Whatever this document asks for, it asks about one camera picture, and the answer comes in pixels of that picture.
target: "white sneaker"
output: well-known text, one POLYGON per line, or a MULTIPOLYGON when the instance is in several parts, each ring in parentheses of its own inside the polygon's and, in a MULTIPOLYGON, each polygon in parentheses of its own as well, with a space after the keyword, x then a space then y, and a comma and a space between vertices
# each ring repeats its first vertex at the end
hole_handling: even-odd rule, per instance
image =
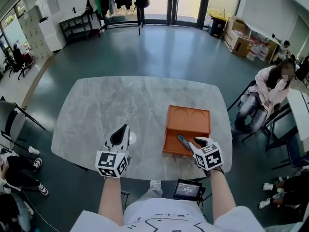
POLYGON ((35 159, 33 166, 35 166, 37 169, 39 169, 42 166, 42 163, 43 163, 42 159, 37 158, 37 159, 35 159))
POLYGON ((281 192, 278 192, 274 196, 272 196, 273 199, 280 199, 284 197, 285 192, 282 190, 281 192))
POLYGON ((154 188, 154 186, 160 186, 161 188, 161 180, 151 180, 149 184, 149 190, 154 188))
POLYGON ((29 146, 28 151, 29 151, 29 153, 34 154, 34 155, 40 154, 40 152, 37 149, 33 148, 32 146, 29 146))
POLYGON ((263 191, 272 191, 274 189, 274 185, 270 183, 264 183, 263 191))
POLYGON ((259 209, 263 209, 264 207, 270 205, 271 198, 266 199, 265 201, 260 202, 259 209))
POLYGON ((33 209, 30 207, 30 205, 26 201, 24 201, 24 204, 27 207, 27 210, 29 211, 29 213, 33 216, 34 214, 33 209))
POLYGON ((47 196, 49 194, 48 190, 45 186, 43 186, 41 183, 38 185, 38 189, 40 190, 41 194, 47 196))

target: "jeans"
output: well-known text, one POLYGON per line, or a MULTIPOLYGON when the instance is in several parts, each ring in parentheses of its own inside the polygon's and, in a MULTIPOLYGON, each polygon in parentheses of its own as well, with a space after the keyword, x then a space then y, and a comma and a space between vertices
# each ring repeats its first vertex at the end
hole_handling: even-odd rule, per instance
POLYGON ((7 182, 14 187, 37 187, 40 182, 32 179, 21 172, 23 169, 35 171, 36 167, 22 157, 10 156, 7 158, 9 169, 5 178, 7 182))
POLYGON ((234 124, 231 126, 232 136, 236 137, 241 134, 252 134, 257 132, 265 123, 267 110, 264 109, 261 99, 256 92, 242 97, 243 105, 236 114, 234 124), (248 116, 252 116, 251 123, 245 125, 248 116))
POLYGON ((151 189, 149 189, 143 196, 141 196, 135 202, 145 201, 147 199, 152 199, 152 198, 161 198, 162 193, 163 191, 159 185, 153 185, 151 189))

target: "clothing rack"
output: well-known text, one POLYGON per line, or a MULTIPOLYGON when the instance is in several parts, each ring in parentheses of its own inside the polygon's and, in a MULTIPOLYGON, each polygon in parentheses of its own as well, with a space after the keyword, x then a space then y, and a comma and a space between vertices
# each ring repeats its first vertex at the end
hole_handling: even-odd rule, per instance
POLYGON ((144 21, 144 12, 143 10, 141 10, 140 8, 136 7, 137 10, 137 21, 121 21, 121 22, 111 22, 109 23, 105 16, 102 15, 103 20, 104 20, 104 25, 102 26, 101 20, 99 18, 98 13, 97 14, 97 19, 100 23, 100 29, 99 32, 101 30, 105 30, 108 29, 108 27, 117 27, 117 28, 124 28, 124 27, 138 27, 139 28, 139 35, 140 35, 140 29, 144 27, 143 25, 143 21, 144 21))

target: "marble table top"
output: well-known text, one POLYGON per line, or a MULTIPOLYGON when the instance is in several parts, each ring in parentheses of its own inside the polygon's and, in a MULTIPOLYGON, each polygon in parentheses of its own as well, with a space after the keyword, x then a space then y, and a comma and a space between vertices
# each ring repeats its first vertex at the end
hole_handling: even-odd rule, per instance
POLYGON ((96 171, 97 150, 105 135, 127 123, 137 140, 122 177, 177 180, 205 177, 193 157, 163 153, 169 105, 210 110, 211 138, 223 153, 223 169, 232 165, 232 136, 218 87, 204 83, 156 77, 109 76, 78 80, 61 108, 52 152, 96 171))

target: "trash bin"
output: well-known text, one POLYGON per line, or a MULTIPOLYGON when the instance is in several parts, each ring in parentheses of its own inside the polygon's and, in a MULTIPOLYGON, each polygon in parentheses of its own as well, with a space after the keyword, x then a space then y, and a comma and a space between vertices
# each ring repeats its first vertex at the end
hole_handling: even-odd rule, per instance
POLYGON ((220 37, 225 24, 226 19, 220 16, 211 15, 211 22, 209 23, 208 33, 214 37, 220 37))

